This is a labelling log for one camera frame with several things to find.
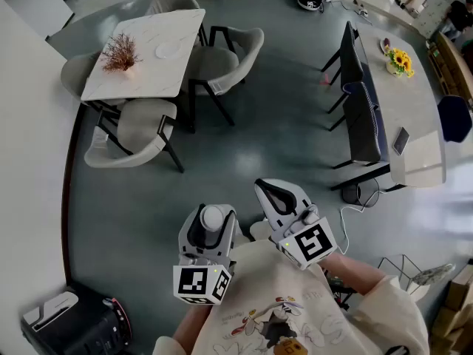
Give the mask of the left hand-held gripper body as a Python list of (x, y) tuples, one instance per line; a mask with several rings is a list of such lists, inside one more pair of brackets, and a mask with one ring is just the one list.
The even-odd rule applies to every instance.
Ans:
[(174, 296), (190, 305), (220, 305), (234, 276), (232, 252), (211, 257), (181, 251), (173, 266)]

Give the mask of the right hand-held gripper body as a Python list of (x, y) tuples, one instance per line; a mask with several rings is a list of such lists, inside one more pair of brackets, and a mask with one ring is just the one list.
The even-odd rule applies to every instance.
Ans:
[(274, 229), (271, 240), (301, 270), (320, 262), (337, 249), (327, 218), (319, 217), (316, 205), (309, 205), (286, 224)]

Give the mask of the white saucer plate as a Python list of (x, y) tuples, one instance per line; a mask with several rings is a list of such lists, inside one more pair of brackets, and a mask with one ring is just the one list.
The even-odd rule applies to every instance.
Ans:
[(159, 44), (155, 49), (155, 55), (159, 59), (175, 58), (181, 50), (180, 41), (167, 41)]

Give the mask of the person's left forearm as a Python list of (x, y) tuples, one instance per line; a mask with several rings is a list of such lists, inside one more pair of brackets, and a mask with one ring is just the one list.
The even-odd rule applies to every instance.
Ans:
[(192, 305), (174, 332), (172, 338), (181, 345), (187, 355), (191, 355), (211, 309), (211, 305)]

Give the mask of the person's right forearm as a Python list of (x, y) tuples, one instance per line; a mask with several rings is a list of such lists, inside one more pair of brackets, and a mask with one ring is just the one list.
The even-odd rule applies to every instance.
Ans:
[(379, 268), (335, 252), (319, 261), (319, 266), (363, 296), (371, 292), (386, 276)]

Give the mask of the person's right white shoe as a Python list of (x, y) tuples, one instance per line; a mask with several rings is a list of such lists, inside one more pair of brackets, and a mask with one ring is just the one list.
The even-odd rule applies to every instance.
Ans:
[(251, 225), (250, 233), (255, 240), (268, 240), (273, 230), (268, 220), (262, 220)]

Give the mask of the black equipment stand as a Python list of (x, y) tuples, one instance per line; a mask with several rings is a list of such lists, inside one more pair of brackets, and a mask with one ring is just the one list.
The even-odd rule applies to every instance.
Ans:
[(324, 275), (327, 279), (334, 300), (338, 304), (339, 308), (348, 311), (350, 305), (347, 303), (347, 301), (352, 295), (356, 294), (356, 291), (344, 283), (340, 278), (333, 276), (326, 269), (324, 270)]

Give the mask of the person's cream printed shirt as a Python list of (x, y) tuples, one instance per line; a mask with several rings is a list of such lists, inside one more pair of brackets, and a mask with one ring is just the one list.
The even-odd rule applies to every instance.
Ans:
[[(297, 268), (268, 240), (234, 249), (235, 274), (191, 355), (429, 355), (426, 324), (398, 278), (339, 308), (315, 263)], [(152, 355), (187, 355), (160, 337)]]

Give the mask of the marble side table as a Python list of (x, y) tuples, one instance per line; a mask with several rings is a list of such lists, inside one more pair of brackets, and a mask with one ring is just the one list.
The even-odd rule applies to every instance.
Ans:
[(378, 268), (385, 271), (396, 271), (400, 286), (414, 301), (422, 300), (432, 286), (446, 279), (456, 268), (455, 264), (447, 263), (429, 269), (421, 269), (407, 255), (399, 254), (382, 257)]

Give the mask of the black equipment case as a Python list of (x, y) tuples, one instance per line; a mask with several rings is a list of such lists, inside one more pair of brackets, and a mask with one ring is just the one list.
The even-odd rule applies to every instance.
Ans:
[(39, 355), (125, 355), (132, 341), (118, 300), (79, 283), (28, 311), (20, 324)]

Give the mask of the cardboard boxes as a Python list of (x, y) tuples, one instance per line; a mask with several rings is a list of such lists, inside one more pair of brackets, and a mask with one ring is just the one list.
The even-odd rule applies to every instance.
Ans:
[(473, 355), (473, 258), (449, 282), (429, 346), (431, 355)]

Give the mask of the white marble dining table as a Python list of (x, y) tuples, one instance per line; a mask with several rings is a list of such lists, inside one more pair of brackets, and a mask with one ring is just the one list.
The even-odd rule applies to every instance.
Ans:
[[(204, 9), (175, 10), (119, 22), (112, 35), (124, 32), (135, 39), (137, 53), (142, 59), (136, 75), (128, 79), (120, 73), (104, 72), (98, 59), (81, 99), (104, 101), (177, 96), (204, 16)], [(167, 41), (180, 41), (181, 50), (175, 58), (159, 59), (155, 49)]]

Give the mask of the dark blue chair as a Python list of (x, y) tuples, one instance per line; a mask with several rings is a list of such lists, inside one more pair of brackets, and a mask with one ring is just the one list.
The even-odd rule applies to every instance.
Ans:
[(437, 105), (445, 142), (462, 143), (473, 128), (466, 101), (456, 95), (445, 95)]

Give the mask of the dried brown plant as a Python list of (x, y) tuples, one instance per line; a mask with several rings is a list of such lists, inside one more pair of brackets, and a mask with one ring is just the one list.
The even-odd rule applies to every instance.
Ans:
[(133, 79), (137, 72), (137, 65), (142, 61), (137, 53), (135, 39), (121, 32), (110, 36), (100, 61), (102, 70), (107, 73), (120, 73), (128, 79)]

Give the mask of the wooden shelf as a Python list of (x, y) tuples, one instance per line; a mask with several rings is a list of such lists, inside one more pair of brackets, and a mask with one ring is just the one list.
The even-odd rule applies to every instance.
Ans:
[(473, 109), (473, 73), (455, 44), (440, 33), (427, 55), (443, 93), (462, 97)]

